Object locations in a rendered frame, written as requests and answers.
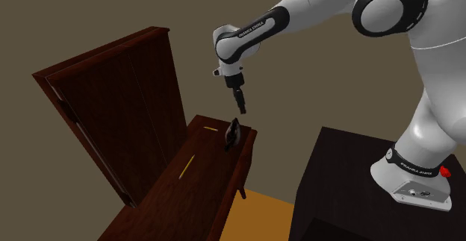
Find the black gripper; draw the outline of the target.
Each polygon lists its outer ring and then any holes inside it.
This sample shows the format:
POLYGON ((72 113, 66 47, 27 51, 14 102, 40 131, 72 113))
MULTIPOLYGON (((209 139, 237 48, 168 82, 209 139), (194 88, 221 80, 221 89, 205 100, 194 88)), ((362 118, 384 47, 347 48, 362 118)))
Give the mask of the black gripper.
POLYGON ((246 114, 246 102, 243 91, 240 88, 243 85, 243 74, 230 75, 224 77, 226 86, 233 89, 233 95, 237 102, 241 114, 246 114))

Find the black curved object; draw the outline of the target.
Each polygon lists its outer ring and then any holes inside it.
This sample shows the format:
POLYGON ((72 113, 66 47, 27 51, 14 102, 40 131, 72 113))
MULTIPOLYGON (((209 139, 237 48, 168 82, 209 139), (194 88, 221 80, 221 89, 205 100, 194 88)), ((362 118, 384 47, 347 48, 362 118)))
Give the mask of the black curved object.
POLYGON ((225 133, 226 145, 224 147, 225 152, 228 152, 230 148, 236 146, 240 141, 240 123, 237 118, 234 118, 227 128, 225 133))

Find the long yellow pencil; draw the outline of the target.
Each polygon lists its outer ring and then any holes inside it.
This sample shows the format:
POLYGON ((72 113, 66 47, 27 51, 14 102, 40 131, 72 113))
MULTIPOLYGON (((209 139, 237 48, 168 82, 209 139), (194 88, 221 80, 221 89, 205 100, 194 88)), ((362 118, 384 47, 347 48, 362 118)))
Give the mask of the long yellow pencil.
POLYGON ((187 162, 186 166, 183 168, 181 174, 179 175, 178 179, 181 180, 182 177, 184 176, 185 172, 188 170, 190 164, 193 162, 193 159, 195 158, 195 154, 189 159, 189 161, 187 162))

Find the dark brown wooden table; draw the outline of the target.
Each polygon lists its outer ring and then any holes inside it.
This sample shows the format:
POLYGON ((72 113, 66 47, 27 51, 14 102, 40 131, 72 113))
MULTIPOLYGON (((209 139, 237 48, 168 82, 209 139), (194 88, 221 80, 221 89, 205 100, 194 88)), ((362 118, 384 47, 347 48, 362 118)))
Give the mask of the dark brown wooden table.
POLYGON ((97 241, 220 241, 235 196, 246 195, 257 135, 241 126, 239 143, 225 152, 228 126, 226 121, 195 116, 184 145, 144 200, 136 208, 121 209, 97 241))

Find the dark brown wooden cabinet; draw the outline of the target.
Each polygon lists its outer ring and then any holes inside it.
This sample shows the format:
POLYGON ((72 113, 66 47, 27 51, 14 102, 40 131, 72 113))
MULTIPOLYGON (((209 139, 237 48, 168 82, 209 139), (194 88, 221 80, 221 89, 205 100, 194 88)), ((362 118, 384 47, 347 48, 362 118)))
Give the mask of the dark brown wooden cabinet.
POLYGON ((32 75, 129 207, 187 139, 169 32, 150 26, 32 75))

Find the black robot stand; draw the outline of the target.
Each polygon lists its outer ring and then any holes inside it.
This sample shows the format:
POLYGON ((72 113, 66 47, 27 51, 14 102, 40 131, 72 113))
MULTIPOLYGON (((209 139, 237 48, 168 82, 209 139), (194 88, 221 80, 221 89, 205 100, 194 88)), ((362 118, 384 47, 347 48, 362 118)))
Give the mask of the black robot stand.
POLYGON ((401 204, 372 179, 370 167, 391 141, 320 130, 296 191, 288 241, 466 241, 466 173, 455 156, 448 212, 401 204))

